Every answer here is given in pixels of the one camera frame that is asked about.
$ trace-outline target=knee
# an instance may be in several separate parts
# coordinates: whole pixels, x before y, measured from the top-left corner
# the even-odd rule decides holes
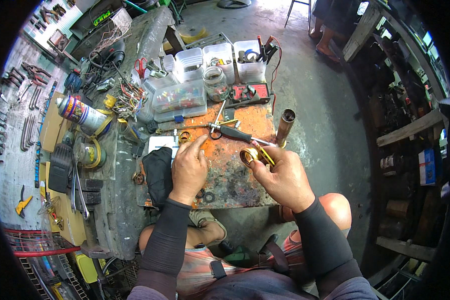
[[[340,230],[349,229],[352,226],[352,212],[350,203],[344,195],[328,193],[319,197],[321,205]]]
[[[140,237],[138,238],[138,247],[140,251],[147,246],[150,235],[152,234],[152,231],[154,231],[154,227],[155,225],[149,225],[141,231]]]

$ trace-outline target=black arm sleeve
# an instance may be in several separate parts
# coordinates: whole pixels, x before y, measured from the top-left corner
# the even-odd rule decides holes
[[[175,299],[191,209],[191,206],[170,198],[166,200],[142,255],[135,286],[150,287],[168,299]]]
[[[362,276],[347,238],[327,215],[317,196],[310,207],[294,216],[303,255],[315,276],[320,298],[348,279]]]

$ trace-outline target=wall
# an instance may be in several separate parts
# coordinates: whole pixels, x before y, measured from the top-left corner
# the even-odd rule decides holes
[[[22,62],[36,65],[52,75],[50,79],[45,77],[48,85],[45,86],[42,84],[41,86],[43,90],[37,101],[37,106],[42,111],[54,81],[58,82],[56,90],[63,91],[63,83],[67,77],[67,72],[55,65],[54,62],[49,61],[27,38],[19,35],[8,56],[4,71],[8,72],[12,67],[15,67],[23,75],[27,76],[26,71],[21,67]],[[29,82],[28,79],[24,80],[21,84],[20,91],[23,91]],[[4,227],[9,229],[39,230],[41,229],[42,218],[41,216],[37,216],[41,202],[40,191],[35,188],[37,147],[34,145],[27,152],[20,149],[25,118],[31,115],[36,116],[39,121],[42,119],[39,110],[30,110],[28,108],[36,85],[33,84],[28,89],[21,102],[17,101],[19,90],[15,85],[1,85],[1,88],[8,104],[0,99],[0,110],[8,111],[8,113],[6,117],[7,139],[4,142],[5,149],[2,151],[3,154],[0,155],[0,160],[4,161],[0,163],[0,220]],[[39,128],[40,124],[37,123],[35,129],[33,129],[33,141],[38,140]],[[24,209],[24,219],[20,218],[15,212],[15,207],[20,200],[22,185],[25,186],[23,197],[26,199],[30,195],[33,196],[33,199]]]

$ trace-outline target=red scissors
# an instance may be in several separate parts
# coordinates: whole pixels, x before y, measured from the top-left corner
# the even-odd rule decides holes
[[[145,77],[145,70],[147,69],[147,59],[142,57],[140,59],[137,59],[135,61],[135,71],[137,71],[138,76],[143,79]]]

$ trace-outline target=yellow container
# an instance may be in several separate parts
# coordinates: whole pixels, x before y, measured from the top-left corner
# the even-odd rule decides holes
[[[94,262],[90,257],[84,254],[79,254],[75,257],[77,259],[78,269],[80,270],[83,279],[86,283],[94,283],[97,281],[97,271],[95,270]],[[102,268],[105,266],[105,259],[100,258],[98,260]]]

